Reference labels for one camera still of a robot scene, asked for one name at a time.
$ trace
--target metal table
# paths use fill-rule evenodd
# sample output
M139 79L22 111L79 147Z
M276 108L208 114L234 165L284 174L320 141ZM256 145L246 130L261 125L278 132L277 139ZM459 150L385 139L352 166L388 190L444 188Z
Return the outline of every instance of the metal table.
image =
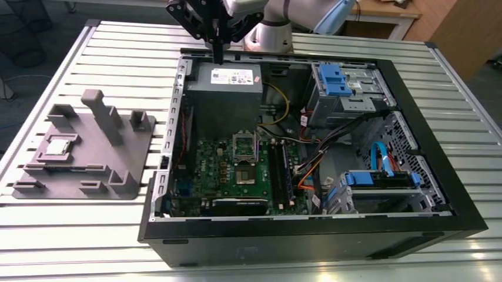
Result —
M146 183L159 161L181 47L204 48L179 26L87 26L0 162L0 278L97 281L500 281L502 277L501 130L444 56L424 43L294 35L297 53L390 59L421 107L491 229L398 260L171 270L137 241ZM141 196L131 201L18 200L13 183L33 158L54 103L86 112L99 88L121 110L155 115Z

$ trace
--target barcode label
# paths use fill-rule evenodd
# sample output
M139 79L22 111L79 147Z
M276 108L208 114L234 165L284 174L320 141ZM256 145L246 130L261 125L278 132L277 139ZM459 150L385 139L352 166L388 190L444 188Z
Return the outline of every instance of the barcode label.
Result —
M320 208L321 207L321 200L320 200L320 198L318 198L318 196L313 196L313 203L314 203L314 205Z
M348 82L350 88L361 88L361 83L358 82Z
M254 80L260 81L260 77L253 78L252 69L213 69L212 84L236 84L253 85Z
M302 126L308 126L308 123L309 123L309 117L308 116L302 116L302 118L300 119L300 124Z

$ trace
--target floor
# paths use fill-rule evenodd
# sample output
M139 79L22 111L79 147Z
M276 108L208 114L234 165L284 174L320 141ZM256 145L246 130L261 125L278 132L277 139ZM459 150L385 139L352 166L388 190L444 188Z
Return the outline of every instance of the floor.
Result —
M54 21L53 29L39 34L47 53L47 60L38 67L25 69L14 66L0 54L0 74L5 78L19 75L53 76L89 18L106 19L109 21L175 24L167 12L159 8L114 6L111 9L110 5L79 3L78 13L70 14L62 2L46 1L46 7ZM19 97L11 103L0 99L0 156L15 138L47 83L49 78L45 77L26 77L9 83ZM468 85L489 114L499 125L502 126L502 112L500 111L502 103L502 71L493 70L487 65Z

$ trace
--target black cable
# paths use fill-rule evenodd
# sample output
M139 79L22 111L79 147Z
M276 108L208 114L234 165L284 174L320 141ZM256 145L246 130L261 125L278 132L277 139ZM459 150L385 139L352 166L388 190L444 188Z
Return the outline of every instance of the black cable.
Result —
M276 118L277 118L277 114L273 115L273 121L277 120ZM288 137L294 138L294 136L292 136L292 134L288 132L288 130L285 129L285 127L281 125L281 122L274 123L274 125L276 125L277 127L280 127L280 129L282 130L282 132L285 133L285 135L286 135Z
M390 112L392 110L386 109L374 113L365 113L356 119L350 120L348 123L342 124L338 128L336 128L320 143L316 149L317 155L313 158L308 159L309 161L298 167L298 170L302 170L305 167L308 167L310 164L318 161L326 153L328 149L330 148L332 143L334 143L338 140L338 138L349 134L365 121L377 117L388 116Z
M322 185L321 185L321 173L320 173L320 167L316 168L313 171L313 186L314 186L314 195L320 199L320 207L316 205L313 206L313 214L322 214Z

